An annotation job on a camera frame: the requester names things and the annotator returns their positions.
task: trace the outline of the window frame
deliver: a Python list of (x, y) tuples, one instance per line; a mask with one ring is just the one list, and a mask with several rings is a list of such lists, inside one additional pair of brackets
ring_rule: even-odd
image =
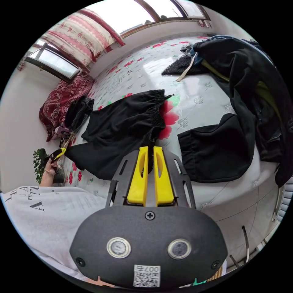
[[(72, 80), (79, 74), (80, 72), (80, 68), (78, 66), (76, 66), (75, 64), (73, 64), (72, 62), (70, 62), (58, 49), (48, 45), (47, 43), (45, 43), (43, 46), (39, 45), (39, 44), (34, 44), (34, 47), (37, 47), (38, 50), (36, 50), (35, 52), (29, 54), (26, 58), (25, 61), (28, 63), (31, 63), (37, 67), (39, 67), (40, 69), (43, 69), (49, 73), (51, 73), (52, 75), (60, 78), (61, 80), (67, 82), (67, 83), (71, 83)], [(42, 52), (46, 50), (46, 51), (50, 51), (51, 53), (57, 55), (58, 57), (60, 57), (61, 59), (65, 60), (66, 62), (68, 62), (69, 64), (71, 64), (72, 66), (74, 66), (76, 68), (76, 71), (71, 75), (71, 77), (67, 77), (64, 74), (62, 74), (61, 72), (59, 72), (58, 70), (50, 67), (47, 64), (42, 63), (39, 60), (36, 60), (35, 58), (31, 58), (30, 56), (32, 54), (35, 54), (37, 51), (38, 53), (41, 55)]]
[(127, 37), (129, 34), (132, 34), (135, 31), (141, 30), (144, 27), (148, 27), (151, 26), (153, 24), (159, 24), (159, 23), (164, 23), (167, 21), (176, 21), (176, 20), (211, 20), (210, 17), (208, 16), (207, 12), (205, 11), (205, 9), (202, 7), (202, 5), (199, 5), (197, 3), (195, 3), (195, 5), (199, 8), (199, 10), (201, 11), (201, 13), (203, 14), (204, 18), (199, 17), (192, 17), (189, 18), (188, 15), (185, 13), (184, 9), (181, 7), (181, 5), (176, 1), (176, 0), (169, 0), (170, 2), (172, 2), (176, 8), (180, 11), (180, 13), (183, 15), (182, 17), (167, 17), (167, 18), (160, 18), (160, 16), (156, 13), (156, 11), (144, 0), (134, 0), (135, 2), (137, 2), (140, 6), (142, 6), (149, 14), (150, 16), (154, 19), (154, 22), (151, 22), (150, 24), (143, 24), (139, 27), (136, 27), (132, 30), (129, 30), (123, 34), (120, 35), (121, 38)]

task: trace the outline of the white sweatshirt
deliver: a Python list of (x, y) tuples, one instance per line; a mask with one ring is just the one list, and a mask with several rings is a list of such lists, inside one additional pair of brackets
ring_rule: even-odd
[(105, 207), (106, 200), (78, 187), (23, 186), (1, 194), (19, 235), (45, 262), (86, 280), (69, 254), (79, 225)]

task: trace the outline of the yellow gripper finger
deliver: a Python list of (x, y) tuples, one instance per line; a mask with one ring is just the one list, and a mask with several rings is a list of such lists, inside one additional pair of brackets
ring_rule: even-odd
[(157, 206), (171, 204), (174, 194), (161, 147), (154, 147), (155, 194)]
[(146, 205), (148, 163), (148, 147), (139, 148), (136, 167), (127, 196), (127, 200), (131, 204), (139, 204), (144, 207)]
[(60, 158), (62, 155), (64, 155), (66, 149), (65, 148), (61, 148), (60, 149), (60, 153), (54, 158), (54, 161), (56, 161), (58, 158)]

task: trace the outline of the drawstring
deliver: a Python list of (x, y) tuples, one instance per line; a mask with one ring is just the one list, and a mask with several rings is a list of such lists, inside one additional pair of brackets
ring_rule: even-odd
[(168, 95), (168, 96), (165, 97), (165, 100), (168, 100), (169, 98), (171, 98), (173, 96), (174, 96), (174, 94), (173, 95)]
[(193, 63), (194, 63), (194, 59), (196, 57), (197, 54), (195, 54), (192, 59), (191, 62), (189, 64), (189, 66), (183, 71), (183, 73), (176, 79), (177, 82), (181, 82), (183, 80), (183, 78), (186, 76), (187, 72), (189, 71), (189, 69), (192, 67)]

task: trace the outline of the bed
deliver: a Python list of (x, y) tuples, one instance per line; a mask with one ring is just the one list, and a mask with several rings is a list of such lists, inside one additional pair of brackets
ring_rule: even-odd
[[(106, 107), (133, 93), (152, 89), (165, 89), (165, 94), (174, 94), (168, 111), (164, 113), (166, 129), (161, 133), (157, 145), (181, 158), (177, 134), (189, 129), (218, 124), (226, 113), (234, 113), (228, 96), (208, 74), (186, 76), (180, 83), (177, 76), (162, 76), (161, 72), (182, 55), (183, 44), (201, 42), (200, 36), (186, 35), (161, 39), (135, 49), (113, 62), (94, 82), (89, 97), (95, 99), (94, 110)], [(84, 143), (81, 134), (87, 123), (76, 134), (72, 144)], [(100, 180), (86, 170), (80, 171), (65, 158), (63, 168), (67, 173), (66, 185), (78, 186), (89, 192), (107, 197), (109, 181)], [(197, 209), (205, 209), (226, 203), (253, 192), (262, 183), (274, 186), (275, 163), (261, 162), (255, 147), (251, 166), (239, 179), (223, 183), (192, 182)], [(149, 176), (148, 205), (152, 205), (153, 181)]]

